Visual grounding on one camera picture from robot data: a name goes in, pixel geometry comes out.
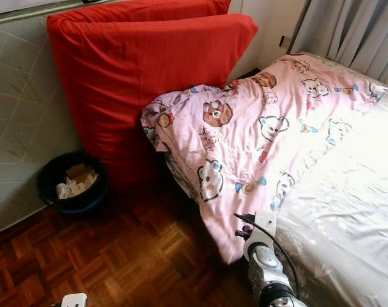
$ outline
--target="mattress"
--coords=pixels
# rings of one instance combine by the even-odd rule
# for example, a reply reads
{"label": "mattress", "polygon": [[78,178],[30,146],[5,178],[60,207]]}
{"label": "mattress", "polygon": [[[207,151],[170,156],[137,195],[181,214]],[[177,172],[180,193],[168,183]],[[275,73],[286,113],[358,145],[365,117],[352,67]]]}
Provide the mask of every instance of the mattress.
{"label": "mattress", "polygon": [[[360,125],[305,174],[277,211],[277,237],[296,264],[303,300],[313,307],[388,306],[388,93]],[[172,155],[166,161],[197,199]]]}

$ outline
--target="pink blanket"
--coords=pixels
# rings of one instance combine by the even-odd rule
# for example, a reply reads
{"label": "pink blanket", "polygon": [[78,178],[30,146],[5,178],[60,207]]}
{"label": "pink blanket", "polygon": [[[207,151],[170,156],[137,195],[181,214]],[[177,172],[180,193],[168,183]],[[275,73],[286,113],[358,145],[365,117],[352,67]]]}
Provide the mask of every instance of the pink blanket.
{"label": "pink blanket", "polygon": [[141,121],[156,150],[170,152],[194,187],[191,196],[230,263],[244,244],[235,237],[243,224],[233,213],[280,206],[386,90],[294,54],[224,91],[200,85],[161,95]]}

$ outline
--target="red pillowcase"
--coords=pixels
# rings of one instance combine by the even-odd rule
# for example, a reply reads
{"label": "red pillowcase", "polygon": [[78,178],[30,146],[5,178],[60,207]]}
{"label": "red pillowcase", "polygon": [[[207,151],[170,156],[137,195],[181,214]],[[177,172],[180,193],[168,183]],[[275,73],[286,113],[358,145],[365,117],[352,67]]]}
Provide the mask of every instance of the red pillowcase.
{"label": "red pillowcase", "polygon": [[146,104],[197,84],[224,86],[257,31],[244,15],[202,17],[226,13],[228,5],[126,1],[47,19],[80,138],[108,167],[113,189],[156,175],[154,150],[139,123]]}

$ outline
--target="trash can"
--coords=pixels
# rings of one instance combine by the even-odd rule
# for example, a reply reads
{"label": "trash can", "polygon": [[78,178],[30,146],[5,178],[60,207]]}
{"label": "trash can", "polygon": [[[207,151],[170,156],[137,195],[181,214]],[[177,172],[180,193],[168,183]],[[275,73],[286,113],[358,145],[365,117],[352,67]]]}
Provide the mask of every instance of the trash can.
{"label": "trash can", "polygon": [[[82,193],[58,199],[56,185],[65,181],[66,170],[78,164],[91,166],[98,174],[94,183]],[[38,195],[43,202],[60,213],[75,216],[89,216],[98,212],[105,203],[109,189],[107,168],[100,159],[86,152],[72,152],[60,155],[47,163],[36,181]]]}

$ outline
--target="curtain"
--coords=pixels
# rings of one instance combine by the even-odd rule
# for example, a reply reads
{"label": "curtain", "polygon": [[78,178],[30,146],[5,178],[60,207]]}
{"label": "curtain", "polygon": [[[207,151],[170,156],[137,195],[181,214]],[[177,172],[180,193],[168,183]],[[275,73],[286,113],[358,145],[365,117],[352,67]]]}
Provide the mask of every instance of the curtain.
{"label": "curtain", "polygon": [[291,48],[388,84],[388,0],[312,0]]}

